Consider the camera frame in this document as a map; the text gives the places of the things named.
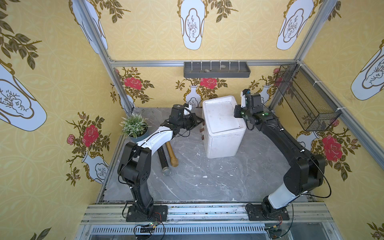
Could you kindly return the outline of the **wooden rolling pin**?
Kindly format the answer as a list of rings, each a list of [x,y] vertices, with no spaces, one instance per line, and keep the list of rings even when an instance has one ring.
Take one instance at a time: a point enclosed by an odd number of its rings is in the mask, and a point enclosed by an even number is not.
[[[171,165],[172,165],[172,167],[176,168],[179,165],[179,160],[177,159],[177,157],[173,151],[171,143],[166,142],[166,147],[167,147],[167,150],[168,150],[168,153],[170,156]]]

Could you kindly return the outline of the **black microphone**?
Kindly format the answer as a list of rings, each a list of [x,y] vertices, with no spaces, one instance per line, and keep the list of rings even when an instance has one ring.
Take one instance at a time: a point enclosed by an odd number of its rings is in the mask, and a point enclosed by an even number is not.
[[[159,160],[162,167],[162,174],[164,176],[169,176],[171,174],[171,169],[169,168],[168,161],[167,161],[163,147],[159,147],[159,149],[157,150],[157,153],[159,155]]]

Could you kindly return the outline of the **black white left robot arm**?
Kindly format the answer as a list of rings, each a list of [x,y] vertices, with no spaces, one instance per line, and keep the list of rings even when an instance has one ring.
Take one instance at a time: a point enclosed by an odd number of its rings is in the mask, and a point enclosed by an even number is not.
[[[167,206],[155,206],[148,188],[147,180],[151,173],[152,155],[164,144],[179,134],[181,129],[190,131],[204,122],[192,112],[192,105],[174,105],[171,114],[159,128],[147,138],[128,142],[123,149],[117,170],[118,179],[130,187],[134,198],[133,205],[125,216],[127,222],[144,222],[154,218],[166,218]]]

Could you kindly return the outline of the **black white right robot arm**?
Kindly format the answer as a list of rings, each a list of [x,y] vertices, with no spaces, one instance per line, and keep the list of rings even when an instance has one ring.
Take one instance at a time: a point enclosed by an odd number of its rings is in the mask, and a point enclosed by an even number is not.
[[[262,202],[262,214],[266,218],[273,219],[282,215],[288,204],[323,184],[325,158],[314,155],[293,138],[278,117],[265,108],[260,94],[252,94],[249,89],[244,89],[241,104],[235,107],[234,116],[244,119],[266,135],[290,165],[282,185]]]

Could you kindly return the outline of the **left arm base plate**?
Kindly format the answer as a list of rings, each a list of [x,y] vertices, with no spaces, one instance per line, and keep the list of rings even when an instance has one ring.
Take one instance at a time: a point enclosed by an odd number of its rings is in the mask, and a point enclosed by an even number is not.
[[[128,208],[127,222],[164,222],[167,220],[168,206],[155,205],[148,210],[142,211],[139,207],[132,205]]]

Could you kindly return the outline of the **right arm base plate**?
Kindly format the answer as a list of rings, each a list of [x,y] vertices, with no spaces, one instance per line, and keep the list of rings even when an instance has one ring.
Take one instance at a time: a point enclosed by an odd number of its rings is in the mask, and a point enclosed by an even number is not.
[[[245,206],[246,213],[250,221],[288,221],[290,220],[286,208],[276,210],[269,208],[263,203],[255,205],[248,203]]]

